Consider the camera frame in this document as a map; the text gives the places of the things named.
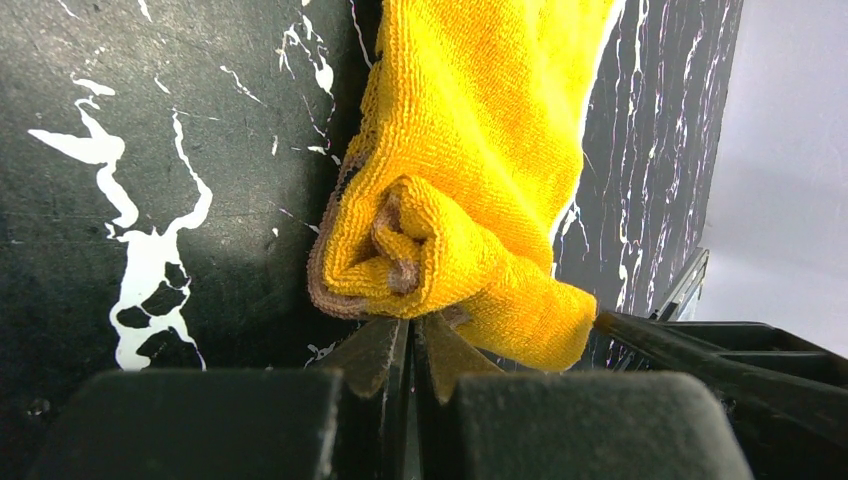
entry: water droplet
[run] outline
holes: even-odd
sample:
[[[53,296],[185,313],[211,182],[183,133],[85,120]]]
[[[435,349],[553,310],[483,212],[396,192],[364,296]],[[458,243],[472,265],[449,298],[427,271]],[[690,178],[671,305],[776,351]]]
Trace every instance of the water droplet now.
[[[29,404],[27,414],[31,417],[38,417],[50,411],[50,401],[43,398],[36,398]]]

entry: microfiber cloth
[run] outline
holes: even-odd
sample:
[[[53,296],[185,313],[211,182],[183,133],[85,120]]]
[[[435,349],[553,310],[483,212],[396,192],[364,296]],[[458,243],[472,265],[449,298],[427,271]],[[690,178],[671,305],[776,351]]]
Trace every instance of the microfiber cloth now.
[[[472,345],[529,367],[579,359],[597,302],[551,278],[550,232],[583,167],[614,3],[384,1],[360,133],[309,259],[316,306],[443,310]]]

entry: black marble surface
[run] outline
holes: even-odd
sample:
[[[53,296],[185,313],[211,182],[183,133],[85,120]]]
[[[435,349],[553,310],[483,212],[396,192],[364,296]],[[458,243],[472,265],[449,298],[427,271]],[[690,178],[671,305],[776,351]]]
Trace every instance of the black marble surface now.
[[[0,3],[0,478],[97,372],[303,367],[357,328],[304,267],[379,8]],[[740,10],[628,0],[613,28],[555,240],[606,307],[648,312],[697,245]]]

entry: gray wall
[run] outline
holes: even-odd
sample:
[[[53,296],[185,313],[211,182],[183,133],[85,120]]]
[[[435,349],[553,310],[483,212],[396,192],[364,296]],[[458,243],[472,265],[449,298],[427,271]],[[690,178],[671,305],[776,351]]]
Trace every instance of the gray wall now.
[[[701,246],[698,320],[848,356],[848,2],[745,0]]]

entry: terry cloth texture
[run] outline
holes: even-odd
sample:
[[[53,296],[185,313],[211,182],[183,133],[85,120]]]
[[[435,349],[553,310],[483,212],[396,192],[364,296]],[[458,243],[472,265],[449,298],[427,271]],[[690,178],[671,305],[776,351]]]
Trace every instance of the terry cloth texture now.
[[[384,1],[382,58],[310,255],[315,305],[452,307],[475,346],[544,370],[580,357],[597,302],[550,277],[549,232],[583,167],[614,3]]]

